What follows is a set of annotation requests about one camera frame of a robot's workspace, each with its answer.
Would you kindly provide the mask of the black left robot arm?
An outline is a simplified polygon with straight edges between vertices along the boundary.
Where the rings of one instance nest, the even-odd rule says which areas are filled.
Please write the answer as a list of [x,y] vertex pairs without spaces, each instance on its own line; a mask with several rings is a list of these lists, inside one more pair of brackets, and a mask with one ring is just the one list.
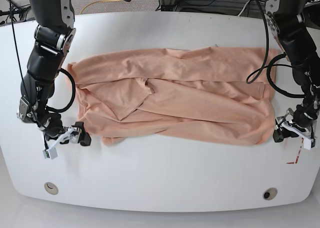
[[[264,28],[271,30],[282,53],[270,62],[263,61],[261,68],[251,73],[246,83],[253,83],[266,69],[269,85],[287,98],[302,99],[295,110],[287,109],[285,115],[275,119],[273,140],[281,143],[286,138],[303,138],[305,148],[316,146],[316,124],[320,114],[320,57],[317,47],[305,25],[305,5],[313,0],[265,0],[264,6],[255,0],[262,15]],[[294,81],[302,94],[289,93],[279,88],[271,77],[276,62],[287,58],[291,64]]]

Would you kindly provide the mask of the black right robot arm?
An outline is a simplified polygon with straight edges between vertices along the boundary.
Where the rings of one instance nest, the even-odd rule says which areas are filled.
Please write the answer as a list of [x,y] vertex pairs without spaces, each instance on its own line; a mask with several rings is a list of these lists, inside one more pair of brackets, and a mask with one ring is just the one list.
[[[76,30],[72,0],[29,0],[38,26],[34,32],[34,47],[27,63],[27,72],[21,77],[21,98],[18,118],[34,123],[43,132],[44,140],[61,139],[89,146],[91,137],[81,121],[71,127],[63,126],[61,114],[66,112],[76,97],[72,75],[62,68]],[[71,83],[71,98],[63,108],[48,106],[55,92],[55,79],[63,73]]]

